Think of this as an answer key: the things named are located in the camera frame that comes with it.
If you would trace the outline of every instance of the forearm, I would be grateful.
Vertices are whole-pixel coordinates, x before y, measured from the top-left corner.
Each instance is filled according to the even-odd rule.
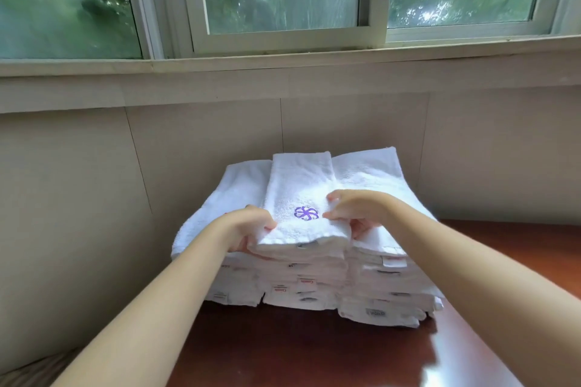
[[[527,386],[581,379],[581,301],[388,195],[381,222]]]
[[[162,387],[231,241],[213,222],[65,370],[58,387]]]

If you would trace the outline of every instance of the beige wall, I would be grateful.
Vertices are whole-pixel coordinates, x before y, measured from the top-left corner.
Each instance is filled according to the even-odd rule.
[[[395,145],[438,216],[581,223],[580,116],[579,86],[0,115],[0,372],[86,342],[229,163]]]

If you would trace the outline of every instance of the towel stack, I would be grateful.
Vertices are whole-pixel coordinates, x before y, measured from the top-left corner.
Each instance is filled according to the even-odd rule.
[[[229,253],[206,299],[257,306],[338,309],[361,323],[417,327],[441,309],[438,289],[383,227],[352,239],[347,222],[330,221],[326,195],[337,188],[389,193],[425,215],[403,178],[395,148],[330,157],[278,154],[273,161],[228,166],[218,188],[179,230],[172,257],[222,214],[247,204],[278,222],[257,233],[255,254]]]

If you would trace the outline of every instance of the embroidered flower design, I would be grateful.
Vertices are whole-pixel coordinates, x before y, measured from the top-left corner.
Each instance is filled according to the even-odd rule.
[[[302,220],[313,220],[319,218],[319,213],[315,208],[297,207],[294,209],[294,216]]]

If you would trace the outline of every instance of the brown table surface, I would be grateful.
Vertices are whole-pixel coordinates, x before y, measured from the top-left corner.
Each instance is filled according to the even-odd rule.
[[[446,221],[581,297],[581,227]],[[169,387],[518,386],[449,303],[416,330],[206,302]]]

